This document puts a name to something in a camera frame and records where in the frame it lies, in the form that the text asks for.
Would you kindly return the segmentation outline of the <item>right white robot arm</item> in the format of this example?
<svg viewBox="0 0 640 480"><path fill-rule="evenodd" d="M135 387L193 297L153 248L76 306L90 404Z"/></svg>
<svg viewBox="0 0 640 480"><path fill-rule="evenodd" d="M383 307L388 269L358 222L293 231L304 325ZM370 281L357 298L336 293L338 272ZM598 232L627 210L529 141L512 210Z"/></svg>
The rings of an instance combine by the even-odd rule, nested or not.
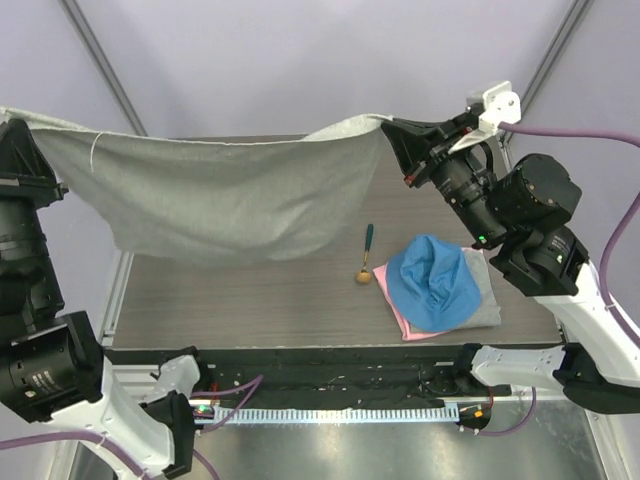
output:
<svg viewBox="0 0 640 480"><path fill-rule="evenodd" d="M480 162L475 124L462 114L442 123L382 124L405 183L432 183L472 234L493 252L491 264L523 295L549 310L571 334L564 345L514 350L462 346L451 371L457 391L516 384L564 394L601 414L639 410L639 330L608 292L569 229L580 188L553 157L532 153L497 178Z"/></svg>

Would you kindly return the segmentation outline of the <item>grey cloth napkin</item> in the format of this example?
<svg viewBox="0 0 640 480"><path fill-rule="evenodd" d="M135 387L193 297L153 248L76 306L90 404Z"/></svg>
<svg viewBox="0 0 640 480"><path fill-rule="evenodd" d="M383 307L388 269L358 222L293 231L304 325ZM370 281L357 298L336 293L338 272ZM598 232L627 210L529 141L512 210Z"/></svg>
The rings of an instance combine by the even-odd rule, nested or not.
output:
<svg viewBox="0 0 640 480"><path fill-rule="evenodd" d="M215 266L291 260L331 244L356 218L387 148L378 114L260 143L98 131L9 107L2 115L26 123L120 249Z"/></svg>

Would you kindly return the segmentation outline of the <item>gold spoon green handle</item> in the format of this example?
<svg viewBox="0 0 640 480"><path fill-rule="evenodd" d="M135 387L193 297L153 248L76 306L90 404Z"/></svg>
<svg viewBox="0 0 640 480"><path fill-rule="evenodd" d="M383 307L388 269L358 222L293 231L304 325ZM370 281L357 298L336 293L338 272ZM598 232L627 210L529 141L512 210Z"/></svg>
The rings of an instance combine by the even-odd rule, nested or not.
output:
<svg viewBox="0 0 640 480"><path fill-rule="evenodd" d="M363 265L360 271L355 275L355 281L359 285L367 285L372 280L372 274L368 269L368 262L370 256L371 245L373 241L375 227L373 224L368 224L366 229L364 253L363 253Z"/></svg>

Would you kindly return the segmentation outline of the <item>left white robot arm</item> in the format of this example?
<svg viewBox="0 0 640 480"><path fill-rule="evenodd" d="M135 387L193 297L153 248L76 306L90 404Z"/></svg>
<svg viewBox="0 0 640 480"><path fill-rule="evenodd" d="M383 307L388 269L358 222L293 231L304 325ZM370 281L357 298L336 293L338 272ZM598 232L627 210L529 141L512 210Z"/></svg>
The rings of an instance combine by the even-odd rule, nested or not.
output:
<svg viewBox="0 0 640 480"><path fill-rule="evenodd" d="M175 479L190 472L196 425L189 399L213 375L195 347L177 351L144 400L119 383L88 315L65 313L38 212L66 188L21 120L1 126L1 401L40 441L76 440L120 479Z"/></svg>

